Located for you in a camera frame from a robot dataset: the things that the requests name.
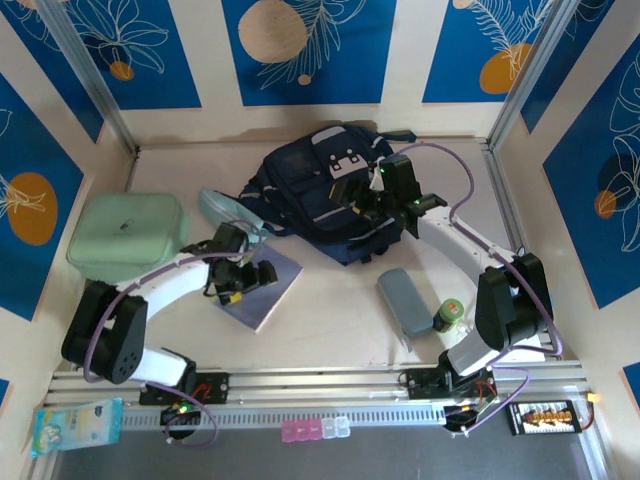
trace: circuit board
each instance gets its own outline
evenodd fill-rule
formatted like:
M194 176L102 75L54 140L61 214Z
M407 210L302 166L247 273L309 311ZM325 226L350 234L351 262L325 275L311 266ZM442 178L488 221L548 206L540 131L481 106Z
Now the circuit board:
M507 410L513 435L541 433L580 433L580 422L573 402L513 402Z

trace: light green case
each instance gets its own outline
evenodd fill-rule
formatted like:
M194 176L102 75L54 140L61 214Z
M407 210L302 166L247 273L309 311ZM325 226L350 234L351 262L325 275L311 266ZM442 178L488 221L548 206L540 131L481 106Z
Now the light green case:
M171 260L186 244L189 218L166 193L106 193L82 214L67 259L90 280L131 280Z

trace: metal frame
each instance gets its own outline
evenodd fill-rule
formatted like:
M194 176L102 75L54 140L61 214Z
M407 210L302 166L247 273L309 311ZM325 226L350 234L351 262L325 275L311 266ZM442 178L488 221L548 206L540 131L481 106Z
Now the metal frame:
M581 415L586 414L584 398L590 390L579 361L558 360L509 365L517 365L531 372L531 383L518 397L519 400L566 398L576 402ZM441 423L437 412L442 406L452 404L453 400L409 400L407 388L400 383L398 377L410 367L429 365L224 370L230 374L227 404L210 408L218 417L218 428L222 430L277 428L283 420L309 418L318 414L347 415L354 426L362 427ZM517 373L499 370L494 370L493 373L502 400L507 399L522 382L522 376ZM105 396L122 397L126 405L124 429L155 430L159 427L161 407L140 406L140 388L141 384L137 382L126 382L119 386L107 382L88 384L79 371L56 372L44 399L44 406L64 408L98 401ZM205 421L202 428L213 426ZM615 469L603 449L597 426L594 425L582 435L581 443L592 477L616 478ZM51 457L36 459L28 469L31 476L26 478L48 480L52 464Z
M575 395L584 398L589 385L578 361L513 364L527 368L532 380L518 398L544 401L566 395L571 385ZM407 368L429 365L398 365L368 368L304 368L222 370L201 369L202 372L230 374L227 404L215 408L245 406L245 408L311 408L362 407L381 405L451 405L453 400L409 400L406 387L398 376ZM503 396L510 395L522 383L523 377L512 372L495 371L496 386ZM122 397L129 408L148 408L138 405L141 383L125 382L115 386L108 382L88 384L80 372L56 372L45 407L68 407L95 402L105 395Z
M102 118L111 126L116 138L127 151L132 156L137 155L135 141L120 114L118 104L91 59L91 55L84 47L64 7L56 0L34 0L34 3L65 60L73 69Z
M489 149L489 145L486 142L481 145L481 148L487 171L489 172L491 185L496 194L502 221L507 231L507 236L509 237L511 249L517 252L520 247L525 245L525 242L522 231L520 230L520 221L512 206L511 194L504 183L504 175L500 162L497 160L495 152Z
M548 20L536 38L532 51L529 55L520 75L507 96L502 110L498 115L496 123L493 125L487 142L489 151L494 152L502 137L509 129L511 123L520 115L520 109L527 97L531 93L533 86L537 82L542 70L547 64L549 57L553 53L560 37L562 37L566 26L575 13L581 0L556 0L553 10L549 14Z

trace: gray mat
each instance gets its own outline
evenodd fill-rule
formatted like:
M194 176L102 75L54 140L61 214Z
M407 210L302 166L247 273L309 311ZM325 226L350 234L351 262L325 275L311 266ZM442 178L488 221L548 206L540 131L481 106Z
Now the gray mat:
M202 440L204 433L190 440ZM470 438L442 427L352 429L346 439L284 444L280 431L221 431L209 450L124 432L118 445L61 454L55 480L569 480L590 478L576 435L512 437L498 415Z

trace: backpack strap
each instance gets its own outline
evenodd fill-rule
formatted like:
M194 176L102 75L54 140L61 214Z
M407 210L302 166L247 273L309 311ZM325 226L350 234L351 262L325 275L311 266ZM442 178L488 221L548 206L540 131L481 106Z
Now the backpack strap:
M289 225L284 216L266 200L264 194L252 182L249 182L234 200L258 215L265 222L264 228L269 233L277 237L288 237L297 233L296 229Z
M381 133L382 138L390 142L416 143L418 137L411 130L405 133Z

